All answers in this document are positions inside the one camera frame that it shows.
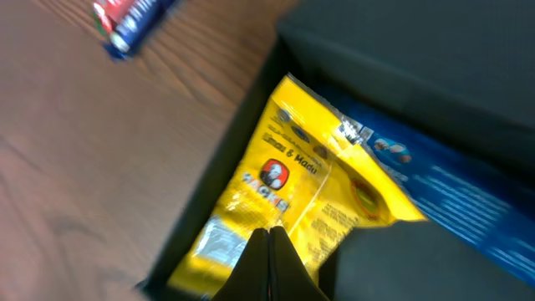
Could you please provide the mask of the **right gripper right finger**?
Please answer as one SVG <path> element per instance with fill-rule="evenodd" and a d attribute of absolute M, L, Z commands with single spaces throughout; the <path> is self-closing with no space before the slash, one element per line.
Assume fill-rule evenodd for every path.
<path fill-rule="evenodd" d="M 272 301 L 329 301 L 308 275 L 283 227 L 269 230 L 269 284 Z"/>

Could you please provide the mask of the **purple Dairy Milk bar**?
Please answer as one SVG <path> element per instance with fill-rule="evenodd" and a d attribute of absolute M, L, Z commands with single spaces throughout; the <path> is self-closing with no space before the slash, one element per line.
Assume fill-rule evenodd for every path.
<path fill-rule="evenodd" d="M 109 35 L 104 49 L 113 60 L 136 56 L 181 0 L 135 0 Z"/>

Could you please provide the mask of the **dark green box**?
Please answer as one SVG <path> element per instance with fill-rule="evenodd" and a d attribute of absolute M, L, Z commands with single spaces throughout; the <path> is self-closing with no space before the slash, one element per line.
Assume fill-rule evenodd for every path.
<path fill-rule="evenodd" d="M 512 213 L 481 247 L 437 222 L 355 230 L 322 266 L 333 300 L 531 300 L 534 285 L 534 4 L 531 1 L 306 1 L 242 102 L 141 291 L 168 284 L 245 151 L 284 74 L 347 92 L 521 181 Z"/>

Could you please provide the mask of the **red KitKat bar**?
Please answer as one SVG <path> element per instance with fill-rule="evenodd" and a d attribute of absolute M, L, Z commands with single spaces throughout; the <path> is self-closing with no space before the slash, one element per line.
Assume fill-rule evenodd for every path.
<path fill-rule="evenodd" d="M 94 19 L 99 32 L 108 37 L 126 15 L 133 0 L 94 0 L 92 3 Z"/>

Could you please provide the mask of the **yellow Hacks candy bag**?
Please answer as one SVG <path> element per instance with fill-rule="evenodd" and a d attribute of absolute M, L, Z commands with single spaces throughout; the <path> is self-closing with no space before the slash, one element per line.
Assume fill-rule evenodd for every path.
<path fill-rule="evenodd" d="M 359 144 L 354 126 L 285 77 L 232 179 L 169 284 L 214 295 L 258 228 L 283 227 L 312 279 L 356 228 L 422 213 Z"/>

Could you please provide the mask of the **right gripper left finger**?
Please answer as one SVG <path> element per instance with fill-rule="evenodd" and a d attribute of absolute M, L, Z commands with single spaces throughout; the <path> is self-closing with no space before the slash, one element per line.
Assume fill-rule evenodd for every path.
<path fill-rule="evenodd" d="M 268 264 L 268 231 L 255 229 L 228 280 L 211 301 L 267 301 Z"/>

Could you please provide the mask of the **blue Oreo cookie pack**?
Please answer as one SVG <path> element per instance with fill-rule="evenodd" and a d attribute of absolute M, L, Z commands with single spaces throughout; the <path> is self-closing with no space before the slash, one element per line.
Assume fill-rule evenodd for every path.
<path fill-rule="evenodd" d="M 366 152 L 431 220 L 534 283 L 534 189 L 327 85 Z"/>

